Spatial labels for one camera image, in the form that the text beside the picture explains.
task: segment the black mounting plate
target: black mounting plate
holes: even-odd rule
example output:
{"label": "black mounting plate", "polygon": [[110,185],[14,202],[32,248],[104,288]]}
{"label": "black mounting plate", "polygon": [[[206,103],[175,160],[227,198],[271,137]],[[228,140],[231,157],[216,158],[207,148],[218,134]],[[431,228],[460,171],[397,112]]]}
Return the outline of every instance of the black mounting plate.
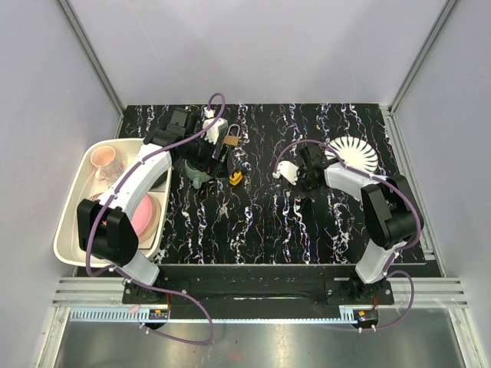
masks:
{"label": "black mounting plate", "polygon": [[348,280],[335,281],[330,280],[324,283],[327,305],[374,305],[374,297],[377,296],[379,305],[393,305],[394,295],[390,282],[385,280],[380,287],[369,296],[355,299],[349,293]]}
{"label": "black mounting plate", "polygon": [[[162,288],[174,291],[189,292],[188,280],[168,281]],[[124,285],[123,304],[165,304],[166,295],[156,291],[137,286],[132,282]],[[173,297],[172,304],[188,304],[189,301],[183,297]]]}

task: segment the metal floor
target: metal floor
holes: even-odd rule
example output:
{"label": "metal floor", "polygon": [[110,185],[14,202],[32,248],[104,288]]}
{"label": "metal floor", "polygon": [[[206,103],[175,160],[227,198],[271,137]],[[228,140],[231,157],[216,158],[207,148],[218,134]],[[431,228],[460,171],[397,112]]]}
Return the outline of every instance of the metal floor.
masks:
{"label": "metal floor", "polygon": [[[395,318],[381,311],[381,325]],[[207,347],[146,335],[137,326],[69,323],[56,367],[464,367],[443,310],[412,310],[394,329],[348,333],[319,325],[221,324]],[[206,338],[206,325],[170,324],[167,333]]]}

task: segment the yellow object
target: yellow object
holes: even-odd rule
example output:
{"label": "yellow object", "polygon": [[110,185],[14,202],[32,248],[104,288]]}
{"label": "yellow object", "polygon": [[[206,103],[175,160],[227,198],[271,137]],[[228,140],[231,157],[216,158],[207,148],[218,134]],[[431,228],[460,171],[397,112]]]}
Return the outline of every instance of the yellow object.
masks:
{"label": "yellow object", "polygon": [[242,175],[242,172],[240,170],[236,170],[232,173],[232,175],[230,175],[229,177],[229,182],[230,182],[230,185],[231,186],[236,186],[237,184],[240,183],[240,181],[242,180],[243,178],[243,175]]}
{"label": "yellow object", "polygon": [[239,138],[237,136],[226,136],[223,140],[223,144],[227,146],[237,147],[239,145]]}

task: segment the pink plate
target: pink plate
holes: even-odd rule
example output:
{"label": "pink plate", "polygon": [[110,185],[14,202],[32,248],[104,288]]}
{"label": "pink plate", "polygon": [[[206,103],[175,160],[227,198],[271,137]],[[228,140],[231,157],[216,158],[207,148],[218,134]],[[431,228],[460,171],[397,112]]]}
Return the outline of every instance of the pink plate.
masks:
{"label": "pink plate", "polygon": [[150,220],[152,219],[152,202],[148,195],[145,195],[141,200],[140,204],[135,211],[133,218],[131,219],[131,225],[133,226],[134,231],[139,236],[143,230],[150,224]]}

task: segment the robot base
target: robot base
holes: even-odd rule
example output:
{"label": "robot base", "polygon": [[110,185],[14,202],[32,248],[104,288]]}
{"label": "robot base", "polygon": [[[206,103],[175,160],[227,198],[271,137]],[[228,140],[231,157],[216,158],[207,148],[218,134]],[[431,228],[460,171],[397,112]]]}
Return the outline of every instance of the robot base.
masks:
{"label": "robot base", "polygon": [[[168,281],[163,276],[163,272],[153,284],[156,288],[165,288],[175,291],[189,290],[189,282],[186,280]],[[144,287],[137,286],[133,283],[124,285],[123,304],[165,304],[166,295],[157,291],[148,290]],[[175,297],[173,304],[188,304],[189,301],[182,297]]]}
{"label": "robot base", "polygon": [[379,305],[394,304],[392,287],[387,280],[361,287],[356,278],[326,281],[325,290],[328,305],[374,305],[375,297]]}

